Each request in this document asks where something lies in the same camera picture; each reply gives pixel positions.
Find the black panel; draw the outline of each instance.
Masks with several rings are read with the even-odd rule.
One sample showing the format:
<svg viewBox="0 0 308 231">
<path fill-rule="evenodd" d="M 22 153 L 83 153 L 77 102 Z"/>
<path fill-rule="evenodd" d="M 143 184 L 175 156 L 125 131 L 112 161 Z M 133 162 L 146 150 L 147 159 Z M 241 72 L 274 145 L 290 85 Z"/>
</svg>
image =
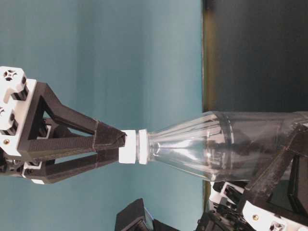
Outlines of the black panel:
<svg viewBox="0 0 308 231">
<path fill-rule="evenodd" d="M 205 0 L 205 108 L 307 111 L 307 24 L 306 0 Z"/>
</svg>

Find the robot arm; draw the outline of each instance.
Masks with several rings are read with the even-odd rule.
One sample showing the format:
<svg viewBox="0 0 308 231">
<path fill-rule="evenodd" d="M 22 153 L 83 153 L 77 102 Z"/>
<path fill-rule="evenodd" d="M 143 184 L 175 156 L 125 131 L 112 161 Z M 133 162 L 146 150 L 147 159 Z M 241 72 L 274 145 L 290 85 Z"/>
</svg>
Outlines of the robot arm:
<svg viewBox="0 0 308 231">
<path fill-rule="evenodd" d="M 43 118 L 45 112 L 50 118 Z M 117 161 L 125 137 L 62 105 L 46 83 L 27 79 L 22 69 L 0 67 L 0 174 L 54 183 Z M 55 162 L 89 152 L 96 154 Z"/>
</svg>

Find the black 3d-printed part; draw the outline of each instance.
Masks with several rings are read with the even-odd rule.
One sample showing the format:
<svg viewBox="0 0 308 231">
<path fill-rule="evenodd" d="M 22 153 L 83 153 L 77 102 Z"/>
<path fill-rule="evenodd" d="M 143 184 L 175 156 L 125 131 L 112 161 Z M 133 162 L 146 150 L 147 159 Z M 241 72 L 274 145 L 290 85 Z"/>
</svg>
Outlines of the black 3d-printed part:
<svg viewBox="0 0 308 231">
<path fill-rule="evenodd" d="M 91 136 L 60 136 L 56 139 L 37 140 L 44 112 L 47 112 L 55 123 Z M 47 84 L 37 83 L 18 146 L 22 160 L 48 161 L 70 155 L 117 149 L 124 144 L 124 132 L 62 105 Z"/>
<path fill-rule="evenodd" d="M 134 231 L 133 227 L 140 226 L 142 221 L 145 223 L 144 205 L 143 200 L 138 199 L 117 214 L 115 231 Z"/>
</svg>

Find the bolt head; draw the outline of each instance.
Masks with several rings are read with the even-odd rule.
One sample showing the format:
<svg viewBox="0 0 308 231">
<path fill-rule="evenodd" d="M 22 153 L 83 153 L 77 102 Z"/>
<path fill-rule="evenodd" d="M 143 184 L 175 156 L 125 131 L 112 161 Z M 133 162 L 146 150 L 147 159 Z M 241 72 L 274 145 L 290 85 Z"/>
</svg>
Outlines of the bolt head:
<svg viewBox="0 0 308 231">
<path fill-rule="evenodd" d="M 253 219 L 253 220 L 259 220 L 259 216 L 258 216 L 258 215 L 253 215 L 253 216 L 252 216 L 252 219 Z"/>
</svg>

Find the white bracket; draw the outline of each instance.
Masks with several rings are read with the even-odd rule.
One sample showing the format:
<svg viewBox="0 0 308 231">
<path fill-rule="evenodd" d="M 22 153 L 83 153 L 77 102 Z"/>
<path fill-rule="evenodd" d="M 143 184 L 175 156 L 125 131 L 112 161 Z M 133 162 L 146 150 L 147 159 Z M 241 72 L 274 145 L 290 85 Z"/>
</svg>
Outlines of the white bracket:
<svg viewBox="0 0 308 231">
<path fill-rule="evenodd" d="M 21 68 L 0 67 L 0 130 L 7 130 L 12 127 L 12 114 L 18 123 L 15 135 L 0 134 L 0 148 L 7 155 L 21 156 L 17 148 L 36 83 L 37 81 L 34 79 L 27 79 Z M 11 97 L 12 93 L 23 91 L 25 86 L 28 89 L 28 96 L 25 101 L 15 100 Z"/>
</svg>

